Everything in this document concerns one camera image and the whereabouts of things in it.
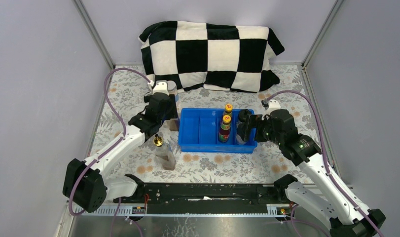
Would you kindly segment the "seed shaker black cap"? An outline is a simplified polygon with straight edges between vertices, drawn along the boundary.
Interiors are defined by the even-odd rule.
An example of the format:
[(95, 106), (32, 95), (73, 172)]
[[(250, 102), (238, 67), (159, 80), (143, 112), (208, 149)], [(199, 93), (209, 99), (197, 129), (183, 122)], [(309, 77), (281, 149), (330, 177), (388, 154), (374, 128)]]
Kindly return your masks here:
[(239, 126), (237, 126), (236, 130), (236, 142), (238, 145), (245, 145), (247, 144), (251, 139), (251, 131), (252, 127), (249, 124), (242, 123)]
[(242, 109), (239, 111), (238, 116), (237, 116), (237, 122), (236, 126), (239, 126), (240, 124), (244, 123), (249, 115), (251, 115), (252, 112), (248, 109)]

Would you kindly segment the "glass oil bottle gold stopper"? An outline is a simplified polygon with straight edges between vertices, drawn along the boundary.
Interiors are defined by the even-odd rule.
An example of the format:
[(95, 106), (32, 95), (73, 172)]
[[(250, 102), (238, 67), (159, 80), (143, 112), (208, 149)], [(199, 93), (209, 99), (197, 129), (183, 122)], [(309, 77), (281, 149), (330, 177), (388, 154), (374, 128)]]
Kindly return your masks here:
[(180, 120), (178, 118), (172, 118), (167, 121), (167, 125), (170, 131), (179, 131)]
[(176, 160), (171, 146), (158, 134), (155, 135), (154, 144), (156, 146), (155, 157), (157, 162), (161, 164), (164, 170), (175, 170)]

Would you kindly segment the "sauce bottle yellow cap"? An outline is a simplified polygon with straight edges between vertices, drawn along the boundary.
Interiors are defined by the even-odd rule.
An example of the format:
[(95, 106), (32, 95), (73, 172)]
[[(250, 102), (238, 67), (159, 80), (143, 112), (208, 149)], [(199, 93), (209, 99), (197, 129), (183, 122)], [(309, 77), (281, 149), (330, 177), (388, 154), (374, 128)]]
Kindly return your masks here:
[(232, 117), (232, 112), (233, 112), (233, 105), (230, 103), (226, 104), (224, 107), (223, 116)]
[(218, 131), (218, 140), (222, 143), (227, 142), (230, 137), (230, 132), (231, 132), (231, 116), (224, 115), (222, 117), (220, 123), (220, 129)]

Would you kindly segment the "blue plastic divided bin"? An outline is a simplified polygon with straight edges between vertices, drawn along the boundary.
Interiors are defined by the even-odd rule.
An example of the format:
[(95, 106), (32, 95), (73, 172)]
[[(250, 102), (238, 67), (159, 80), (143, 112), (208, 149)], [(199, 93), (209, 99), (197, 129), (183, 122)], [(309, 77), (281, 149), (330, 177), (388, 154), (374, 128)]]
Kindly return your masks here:
[(247, 143), (236, 141), (236, 128), (240, 109), (234, 109), (234, 120), (227, 142), (218, 140), (218, 131), (224, 109), (221, 108), (183, 108), (180, 116), (179, 146), (183, 152), (202, 153), (240, 153), (251, 154), (257, 147), (253, 129)]

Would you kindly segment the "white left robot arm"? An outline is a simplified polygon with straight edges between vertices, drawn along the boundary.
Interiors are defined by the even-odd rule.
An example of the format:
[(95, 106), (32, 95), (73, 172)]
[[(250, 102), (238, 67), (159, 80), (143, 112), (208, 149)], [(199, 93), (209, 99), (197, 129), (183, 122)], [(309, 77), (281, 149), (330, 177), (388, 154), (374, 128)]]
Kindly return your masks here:
[(105, 201), (126, 197), (137, 203), (144, 196), (138, 181), (124, 176), (109, 178), (110, 172), (135, 148), (157, 134), (163, 122), (178, 116), (175, 95), (156, 92), (148, 105), (133, 116), (123, 135), (84, 160), (73, 159), (66, 170), (62, 193), (86, 212), (94, 212)]

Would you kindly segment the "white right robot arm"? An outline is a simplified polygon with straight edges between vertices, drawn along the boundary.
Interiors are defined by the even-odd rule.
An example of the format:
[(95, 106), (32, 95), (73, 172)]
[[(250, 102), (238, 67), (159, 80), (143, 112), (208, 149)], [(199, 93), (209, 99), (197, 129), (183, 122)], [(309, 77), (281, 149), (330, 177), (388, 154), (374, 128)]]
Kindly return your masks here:
[(274, 182), (274, 199), (292, 201), (322, 222), (332, 237), (373, 237), (385, 221), (380, 209), (371, 209), (343, 183), (329, 165), (315, 141), (298, 132), (293, 116), (285, 109), (268, 115), (239, 114), (237, 140), (272, 142), (283, 156), (307, 174), (324, 195), (307, 190), (294, 176), (285, 175)]

